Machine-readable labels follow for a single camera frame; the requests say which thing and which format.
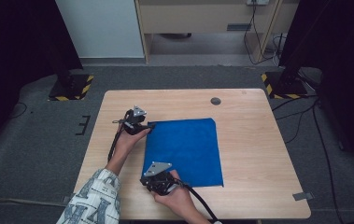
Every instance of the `black curtain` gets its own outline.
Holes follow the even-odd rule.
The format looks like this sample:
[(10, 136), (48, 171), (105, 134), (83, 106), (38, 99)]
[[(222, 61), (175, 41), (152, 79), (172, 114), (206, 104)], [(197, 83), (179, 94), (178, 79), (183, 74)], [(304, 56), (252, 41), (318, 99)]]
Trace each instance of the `black curtain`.
[(280, 65), (321, 69), (323, 108), (342, 149), (354, 151), (354, 1), (301, 0)]
[(55, 74), (51, 48), (66, 69), (82, 69), (55, 1), (0, 0), (0, 128), (22, 86)]

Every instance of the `white wall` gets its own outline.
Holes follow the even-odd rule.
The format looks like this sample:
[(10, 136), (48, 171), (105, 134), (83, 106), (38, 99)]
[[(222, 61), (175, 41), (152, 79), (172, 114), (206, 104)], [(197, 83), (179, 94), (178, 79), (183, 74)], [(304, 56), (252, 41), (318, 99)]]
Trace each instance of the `white wall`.
[(134, 0), (56, 0), (80, 58), (144, 58)]

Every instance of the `wooden table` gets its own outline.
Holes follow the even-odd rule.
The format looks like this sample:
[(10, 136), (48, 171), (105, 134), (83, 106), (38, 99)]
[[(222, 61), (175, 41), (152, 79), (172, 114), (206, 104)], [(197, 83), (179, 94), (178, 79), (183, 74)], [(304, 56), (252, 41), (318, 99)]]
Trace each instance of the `wooden table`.
[[(218, 97), (220, 105), (212, 105)], [(212, 118), (217, 125), (223, 187), (196, 188), (220, 219), (307, 218), (302, 192), (281, 134), (263, 90), (151, 90), (108, 91), (92, 132), (75, 191), (106, 164), (122, 119), (134, 105), (148, 112), (147, 121)], [(130, 154), (120, 174), (121, 219), (178, 219), (155, 203), (139, 182), (145, 139)], [(208, 218), (204, 207), (195, 204)]]

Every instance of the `gray carpet floor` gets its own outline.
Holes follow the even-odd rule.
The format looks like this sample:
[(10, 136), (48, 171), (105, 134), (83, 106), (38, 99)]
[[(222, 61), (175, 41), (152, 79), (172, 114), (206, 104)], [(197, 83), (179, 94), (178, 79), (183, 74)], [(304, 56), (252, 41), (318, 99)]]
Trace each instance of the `gray carpet floor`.
[[(83, 162), (92, 129), (108, 90), (261, 88), (261, 74), (276, 67), (243, 66), (109, 66), (86, 67), (94, 79), (84, 100), (51, 102), (56, 76), (42, 78), (21, 90), (20, 102), (0, 132), (0, 198), (60, 203), (70, 196)], [(276, 110), (275, 117), (304, 111), (316, 98), (296, 100)], [(269, 99), (272, 108), (287, 100)], [(354, 221), (354, 153), (339, 149), (325, 113), (316, 115), (332, 167), (334, 195), (345, 223)], [(90, 122), (83, 135), (80, 123)], [(304, 220), (263, 220), (276, 223), (340, 223), (335, 213), (329, 169), (312, 111), (278, 119), (292, 163), (312, 216)], [(55, 223), (62, 207), (0, 203), (0, 223)]]

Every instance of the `blue mat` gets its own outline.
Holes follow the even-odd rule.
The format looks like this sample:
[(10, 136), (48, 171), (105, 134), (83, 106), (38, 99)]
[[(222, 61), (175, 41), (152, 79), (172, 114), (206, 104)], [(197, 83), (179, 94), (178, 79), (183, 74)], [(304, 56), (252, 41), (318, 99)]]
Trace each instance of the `blue mat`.
[(191, 187), (223, 186), (216, 124), (213, 119), (156, 123), (147, 136), (142, 175), (153, 161), (170, 162)]

